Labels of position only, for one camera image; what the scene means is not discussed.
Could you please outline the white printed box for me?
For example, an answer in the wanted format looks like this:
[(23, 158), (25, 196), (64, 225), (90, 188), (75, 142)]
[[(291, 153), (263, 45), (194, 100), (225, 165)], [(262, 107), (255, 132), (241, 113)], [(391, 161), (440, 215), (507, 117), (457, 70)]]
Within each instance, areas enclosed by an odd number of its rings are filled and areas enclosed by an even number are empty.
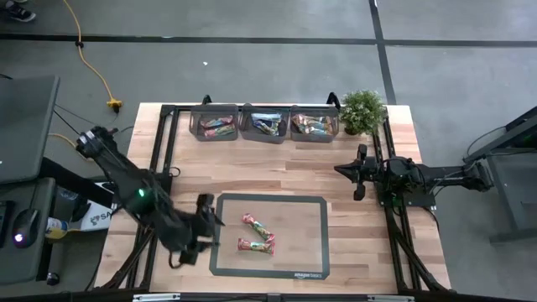
[(82, 232), (94, 232), (107, 230), (111, 223), (113, 209), (97, 204), (89, 200), (89, 209), (80, 219), (80, 230)]

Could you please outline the grey desk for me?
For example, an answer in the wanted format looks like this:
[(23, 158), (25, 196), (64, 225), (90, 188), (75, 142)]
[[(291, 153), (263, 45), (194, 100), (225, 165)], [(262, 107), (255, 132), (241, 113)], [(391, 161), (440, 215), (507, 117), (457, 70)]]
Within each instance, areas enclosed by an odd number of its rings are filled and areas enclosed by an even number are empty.
[[(0, 200), (14, 201), (6, 240), (0, 248), (0, 285), (28, 282), (46, 275), (48, 265), (41, 261), (50, 251), (45, 243), (45, 229), (54, 198), (55, 181), (51, 178), (0, 185)], [(17, 248), (13, 244), (13, 221), (19, 212), (28, 208), (39, 210), (38, 236), (30, 247)]]

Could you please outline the yellow white bottle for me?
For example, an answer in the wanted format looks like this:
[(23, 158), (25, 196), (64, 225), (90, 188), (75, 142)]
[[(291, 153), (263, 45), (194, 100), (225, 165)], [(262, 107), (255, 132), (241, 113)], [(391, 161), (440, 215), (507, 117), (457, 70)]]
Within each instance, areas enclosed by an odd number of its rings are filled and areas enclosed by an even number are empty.
[(63, 238), (69, 231), (69, 224), (66, 221), (59, 220), (54, 217), (49, 217), (45, 236), (49, 239), (59, 240)]

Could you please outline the black desk beam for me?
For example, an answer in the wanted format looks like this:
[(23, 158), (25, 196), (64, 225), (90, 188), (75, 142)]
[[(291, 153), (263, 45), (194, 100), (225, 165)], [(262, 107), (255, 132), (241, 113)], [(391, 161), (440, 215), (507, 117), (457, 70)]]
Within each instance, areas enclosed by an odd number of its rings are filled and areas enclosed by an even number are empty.
[(56, 184), (64, 189), (83, 195), (101, 206), (112, 206), (113, 193), (97, 185), (95, 182), (64, 168), (51, 159), (42, 159), (39, 177), (53, 178)]

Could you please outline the potted green plant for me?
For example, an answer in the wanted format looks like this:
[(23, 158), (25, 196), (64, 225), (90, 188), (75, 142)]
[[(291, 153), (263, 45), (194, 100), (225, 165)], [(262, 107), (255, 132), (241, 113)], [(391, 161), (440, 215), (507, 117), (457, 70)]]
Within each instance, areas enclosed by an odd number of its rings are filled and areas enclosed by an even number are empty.
[(340, 121), (349, 135), (373, 135), (387, 116), (382, 97), (376, 91), (361, 90), (342, 99)]

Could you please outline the grey metal stand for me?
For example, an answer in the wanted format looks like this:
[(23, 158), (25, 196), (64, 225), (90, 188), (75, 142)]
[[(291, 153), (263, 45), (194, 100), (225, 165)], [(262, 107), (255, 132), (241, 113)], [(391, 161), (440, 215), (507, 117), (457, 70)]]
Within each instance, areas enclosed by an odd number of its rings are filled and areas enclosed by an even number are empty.
[(491, 243), (537, 238), (537, 106), (499, 128), (503, 134), (463, 159), (484, 159), (507, 212), (510, 230), (491, 236)]

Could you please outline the silver metal bracket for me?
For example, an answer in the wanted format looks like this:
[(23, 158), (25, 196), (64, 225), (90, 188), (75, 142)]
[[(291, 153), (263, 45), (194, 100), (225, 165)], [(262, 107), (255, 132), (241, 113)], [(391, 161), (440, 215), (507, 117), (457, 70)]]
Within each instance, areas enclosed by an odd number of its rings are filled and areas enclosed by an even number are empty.
[(132, 302), (177, 302), (180, 300), (180, 293), (135, 294)]
[(415, 302), (415, 299), (412, 296), (375, 294), (369, 295), (367, 302)]

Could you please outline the black metal rig frame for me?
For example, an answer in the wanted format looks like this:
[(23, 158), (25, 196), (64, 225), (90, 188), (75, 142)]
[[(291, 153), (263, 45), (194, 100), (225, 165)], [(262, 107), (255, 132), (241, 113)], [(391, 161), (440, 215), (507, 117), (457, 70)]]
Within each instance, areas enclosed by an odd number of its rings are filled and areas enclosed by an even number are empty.
[(237, 139), (200, 142), (189, 131), (190, 105), (143, 103), (133, 127), (128, 158), (137, 166), (161, 168), (173, 175), (171, 198), (193, 210), (200, 193), (319, 195), (327, 203), (329, 276), (321, 281), (216, 276), (210, 253), (195, 265), (172, 269), (161, 245), (143, 250), (134, 283), (153, 292), (271, 294), (392, 294), (393, 260), (383, 208), (375, 189), (363, 200), (352, 198), (353, 185), (335, 171), (350, 162), (367, 135), (340, 133), (331, 143), (256, 143)]

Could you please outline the black computer mouse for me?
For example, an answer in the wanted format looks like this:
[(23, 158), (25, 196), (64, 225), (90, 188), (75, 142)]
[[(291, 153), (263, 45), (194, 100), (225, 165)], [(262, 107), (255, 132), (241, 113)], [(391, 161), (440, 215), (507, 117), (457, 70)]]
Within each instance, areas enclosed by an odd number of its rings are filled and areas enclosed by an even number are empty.
[(13, 244), (17, 248), (27, 248), (34, 244), (39, 230), (39, 210), (28, 208), (19, 212), (13, 221)]

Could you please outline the person's shoe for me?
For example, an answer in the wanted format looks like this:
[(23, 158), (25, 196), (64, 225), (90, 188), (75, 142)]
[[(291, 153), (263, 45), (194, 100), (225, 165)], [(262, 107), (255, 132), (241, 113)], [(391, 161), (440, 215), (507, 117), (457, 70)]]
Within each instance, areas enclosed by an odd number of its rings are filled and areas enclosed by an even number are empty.
[(11, 19), (28, 23), (34, 21), (36, 13), (29, 11), (23, 6), (28, 0), (7, 0), (4, 4), (0, 4), (0, 12), (6, 13)]

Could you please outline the grey laptop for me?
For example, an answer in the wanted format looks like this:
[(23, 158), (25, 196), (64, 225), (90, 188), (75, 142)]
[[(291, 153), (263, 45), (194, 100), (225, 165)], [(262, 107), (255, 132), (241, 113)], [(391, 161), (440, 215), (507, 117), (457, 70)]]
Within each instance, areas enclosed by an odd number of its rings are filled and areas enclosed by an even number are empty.
[(55, 75), (0, 80), (0, 185), (38, 176), (59, 85)]

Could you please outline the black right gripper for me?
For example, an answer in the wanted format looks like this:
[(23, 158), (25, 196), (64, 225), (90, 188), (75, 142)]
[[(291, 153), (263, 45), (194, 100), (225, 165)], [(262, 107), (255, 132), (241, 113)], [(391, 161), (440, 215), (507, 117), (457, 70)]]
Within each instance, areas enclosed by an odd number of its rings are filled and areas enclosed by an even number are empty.
[(366, 193), (364, 181), (374, 182), (378, 180), (378, 164), (375, 157), (367, 156), (368, 146), (360, 144), (357, 149), (357, 158), (350, 164), (341, 164), (334, 170), (342, 174), (350, 181), (355, 181), (356, 189), (353, 193), (354, 200), (362, 200)]

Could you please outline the grey translucent plastic bin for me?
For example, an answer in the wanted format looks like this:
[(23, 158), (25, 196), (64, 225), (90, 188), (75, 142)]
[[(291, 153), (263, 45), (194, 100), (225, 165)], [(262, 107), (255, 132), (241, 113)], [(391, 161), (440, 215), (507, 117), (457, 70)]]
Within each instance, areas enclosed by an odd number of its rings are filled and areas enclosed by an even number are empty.
[[(200, 125), (200, 120), (210, 120), (217, 117), (233, 116), (233, 124), (236, 128), (236, 132), (226, 136), (216, 138), (206, 138), (204, 131), (206, 130)], [(237, 105), (198, 105), (194, 106), (190, 112), (190, 133), (198, 140), (202, 142), (210, 141), (233, 141), (238, 136), (238, 106)]]
[[(258, 128), (253, 126), (253, 120), (251, 118), (252, 113), (280, 113), (282, 115), (281, 123), (279, 124), (279, 136), (269, 136), (262, 133)], [(261, 143), (273, 143), (281, 144), (284, 142), (287, 135), (287, 129), (289, 126), (289, 110), (288, 109), (273, 109), (256, 107), (252, 104), (245, 104), (242, 107), (238, 128), (242, 137), (246, 140), (261, 142)]]
[[(330, 135), (311, 135), (298, 132), (296, 126), (292, 121), (292, 117), (295, 114), (304, 114), (310, 117), (319, 117), (319, 116), (330, 116), (332, 124), (328, 127), (325, 127), (320, 123), (313, 123), (314, 127), (323, 127), (325, 129), (330, 129), (333, 134)], [(335, 107), (298, 107), (292, 106), (290, 108), (290, 137), (292, 140), (297, 142), (310, 142), (310, 143), (331, 143), (333, 139), (339, 133), (339, 111)]]

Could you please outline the tan silicone baking mat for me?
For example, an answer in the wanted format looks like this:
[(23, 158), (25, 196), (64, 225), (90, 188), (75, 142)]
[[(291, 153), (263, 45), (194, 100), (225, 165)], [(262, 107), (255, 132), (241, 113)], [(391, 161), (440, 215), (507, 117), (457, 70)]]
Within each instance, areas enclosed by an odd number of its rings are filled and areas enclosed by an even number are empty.
[[(265, 242), (242, 216), (251, 214), (275, 235), (274, 255), (238, 251), (237, 241)], [(219, 246), (211, 250), (215, 276), (324, 280), (330, 275), (327, 202), (319, 196), (225, 193), (217, 198)]]

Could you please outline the black flat device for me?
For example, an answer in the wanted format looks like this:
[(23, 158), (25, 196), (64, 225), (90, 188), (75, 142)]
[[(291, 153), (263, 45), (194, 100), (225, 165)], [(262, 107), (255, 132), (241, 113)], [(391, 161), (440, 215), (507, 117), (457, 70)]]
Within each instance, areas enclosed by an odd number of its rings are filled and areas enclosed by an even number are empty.
[(9, 221), (13, 214), (13, 208), (13, 200), (0, 200), (0, 248), (3, 247), (6, 240)]

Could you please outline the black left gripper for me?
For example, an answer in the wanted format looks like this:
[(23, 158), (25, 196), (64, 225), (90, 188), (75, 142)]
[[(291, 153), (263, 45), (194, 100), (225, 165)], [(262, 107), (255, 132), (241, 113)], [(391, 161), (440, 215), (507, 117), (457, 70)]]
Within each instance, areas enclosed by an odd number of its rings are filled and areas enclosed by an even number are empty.
[(195, 264), (200, 253), (219, 246), (218, 240), (213, 237), (215, 227), (224, 227), (225, 223), (216, 215), (212, 207), (213, 201), (213, 194), (198, 195), (196, 212), (187, 219), (192, 237), (186, 245), (186, 250), (180, 253), (180, 264)]

